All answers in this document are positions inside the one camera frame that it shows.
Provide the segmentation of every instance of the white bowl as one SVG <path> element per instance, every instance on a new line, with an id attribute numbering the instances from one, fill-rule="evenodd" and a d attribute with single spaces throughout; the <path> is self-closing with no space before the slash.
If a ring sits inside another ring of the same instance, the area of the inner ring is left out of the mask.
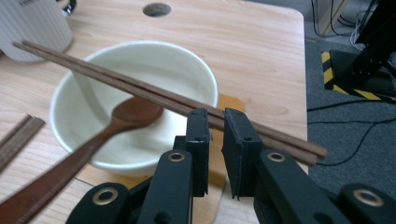
<path id="1" fill-rule="evenodd" d="M 85 59 L 129 77 L 216 106 L 218 89 L 209 67 L 189 50 L 158 42 L 135 41 L 99 50 Z M 130 98 L 124 91 L 69 72 L 50 105 L 50 125 L 68 152 L 91 139 L 110 122 L 112 109 Z M 152 175 L 176 135 L 186 134 L 187 119 L 169 110 L 147 128 L 120 133 L 92 158 L 103 170 L 129 176 Z"/>

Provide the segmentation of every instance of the table surface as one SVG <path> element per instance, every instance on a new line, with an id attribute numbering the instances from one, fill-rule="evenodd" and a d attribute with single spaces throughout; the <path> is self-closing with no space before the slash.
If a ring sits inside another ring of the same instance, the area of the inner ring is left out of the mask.
<path id="1" fill-rule="evenodd" d="M 292 9 L 236 0 L 167 0 L 171 12 L 149 17 L 148 0 L 85 0 L 67 18 L 74 34 L 67 54 L 83 59 L 133 40 L 161 40 L 189 49 L 212 69 L 219 92 L 238 98 L 249 119 L 306 139 L 304 19 Z M 50 100 L 67 69 L 0 56 L 0 137 L 24 115 L 50 123 Z M 60 161 L 49 125 L 0 174 L 0 200 Z M 36 219 L 64 223 L 92 185 L 75 178 Z M 229 185 L 215 223 L 257 223 L 251 199 L 232 200 Z"/>

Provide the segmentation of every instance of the yellow and black tape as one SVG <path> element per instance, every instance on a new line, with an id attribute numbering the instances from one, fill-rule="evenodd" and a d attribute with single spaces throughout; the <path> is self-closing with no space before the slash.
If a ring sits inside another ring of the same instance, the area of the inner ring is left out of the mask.
<path id="1" fill-rule="evenodd" d="M 361 91 L 361 90 L 337 85 L 337 83 L 334 80 L 334 72 L 332 70 L 332 59 L 330 57 L 330 52 L 327 51 L 322 52 L 321 60 L 323 67 L 324 88 L 326 90 L 337 91 L 347 95 L 359 96 L 367 100 L 384 101 L 387 103 L 396 104 L 396 99 L 394 97 L 378 95 L 368 91 Z"/>

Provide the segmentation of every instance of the chopsticks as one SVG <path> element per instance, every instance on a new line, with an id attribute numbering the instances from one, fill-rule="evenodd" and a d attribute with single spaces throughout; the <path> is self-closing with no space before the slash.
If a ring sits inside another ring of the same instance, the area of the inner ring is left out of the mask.
<path id="1" fill-rule="evenodd" d="M 45 124 L 44 120 L 26 115 L 0 142 L 0 172 Z"/>
<path id="2" fill-rule="evenodd" d="M 91 77 L 107 85 L 150 100 L 178 114 L 187 116 L 193 109 L 205 107 L 208 112 L 208 121 L 211 128 L 223 131 L 224 116 L 221 110 L 199 103 L 184 96 L 175 94 L 150 85 L 146 82 L 127 77 L 123 74 L 105 69 L 98 65 L 87 63 L 56 50 L 39 46 L 29 41 L 14 43 L 14 46 L 33 53 L 48 61 L 57 63 L 86 77 Z M 256 122 L 252 122 L 257 133 L 261 135 L 263 143 L 268 148 L 276 148 L 289 152 L 297 161 L 309 166 L 316 163 L 317 158 L 327 156 L 325 147 L 306 142 L 291 135 L 279 132 Z"/>

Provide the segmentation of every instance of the gray carpet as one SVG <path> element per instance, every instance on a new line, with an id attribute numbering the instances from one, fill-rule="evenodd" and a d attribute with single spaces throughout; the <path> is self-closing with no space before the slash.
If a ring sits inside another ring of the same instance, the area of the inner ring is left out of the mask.
<path id="1" fill-rule="evenodd" d="M 317 185 L 338 193 L 348 183 L 363 183 L 396 199 L 396 105 L 358 102 L 363 98 L 324 90 L 320 54 L 351 46 L 305 40 L 308 140 L 329 149 L 309 175 Z"/>

